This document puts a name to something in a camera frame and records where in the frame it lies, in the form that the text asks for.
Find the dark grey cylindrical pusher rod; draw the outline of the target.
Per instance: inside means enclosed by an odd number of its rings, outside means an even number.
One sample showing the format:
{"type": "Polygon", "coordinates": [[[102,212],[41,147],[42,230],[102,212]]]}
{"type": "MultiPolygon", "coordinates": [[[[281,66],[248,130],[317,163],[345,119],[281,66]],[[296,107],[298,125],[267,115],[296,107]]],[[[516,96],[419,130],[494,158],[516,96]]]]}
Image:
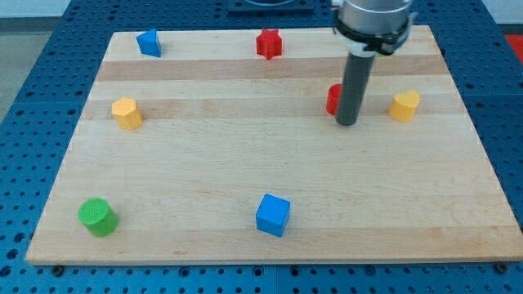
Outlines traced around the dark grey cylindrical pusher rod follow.
{"type": "Polygon", "coordinates": [[[373,62],[373,56],[348,55],[335,113],[339,125],[352,126],[357,122],[373,62]]]}

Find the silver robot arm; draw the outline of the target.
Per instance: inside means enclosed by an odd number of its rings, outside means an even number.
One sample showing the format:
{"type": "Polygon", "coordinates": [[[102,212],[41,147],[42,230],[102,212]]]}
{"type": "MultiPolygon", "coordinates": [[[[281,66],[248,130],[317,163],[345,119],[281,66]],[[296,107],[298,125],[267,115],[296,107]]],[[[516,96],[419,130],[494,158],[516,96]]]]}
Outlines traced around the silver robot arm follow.
{"type": "Polygon", "coordinates": [[[333,1],[333,32],[348,50],[336,122],[354,125],[377,55],[391,56],[406,42],[416,13],[413,0],[333,1]]]}

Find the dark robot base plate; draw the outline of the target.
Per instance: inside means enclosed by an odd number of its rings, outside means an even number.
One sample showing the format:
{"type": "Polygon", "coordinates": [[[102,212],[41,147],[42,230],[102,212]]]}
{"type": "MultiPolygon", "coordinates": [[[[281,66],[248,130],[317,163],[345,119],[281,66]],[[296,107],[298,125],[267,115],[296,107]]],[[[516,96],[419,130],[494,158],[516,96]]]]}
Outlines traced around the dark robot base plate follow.
{"type": "Polygon", "coordinates": [[[311,0],[225,0],[229,13],[248,12],[313,12],[311,0]]]}

